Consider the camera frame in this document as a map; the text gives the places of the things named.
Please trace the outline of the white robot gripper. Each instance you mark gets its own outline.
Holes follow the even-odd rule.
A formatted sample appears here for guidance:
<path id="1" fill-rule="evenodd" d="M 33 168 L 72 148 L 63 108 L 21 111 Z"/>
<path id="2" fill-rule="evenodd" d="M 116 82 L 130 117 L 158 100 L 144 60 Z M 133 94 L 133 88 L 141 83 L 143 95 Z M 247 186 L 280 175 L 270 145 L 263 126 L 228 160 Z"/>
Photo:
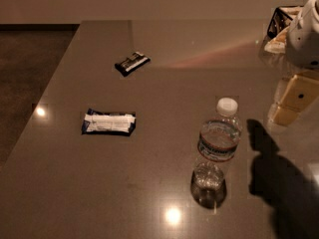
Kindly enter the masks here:
<path id="1" fill-rule="evenodd" d="M 319 68 L 319 0 L 308 0 L 291 22 L 286 36 L 286 56 L 297 67 Z M 290 125 L 318 96 L 317 79 L 295 75 L 280 99 L 281 106 L 272 106 L 272 121 Z"/>

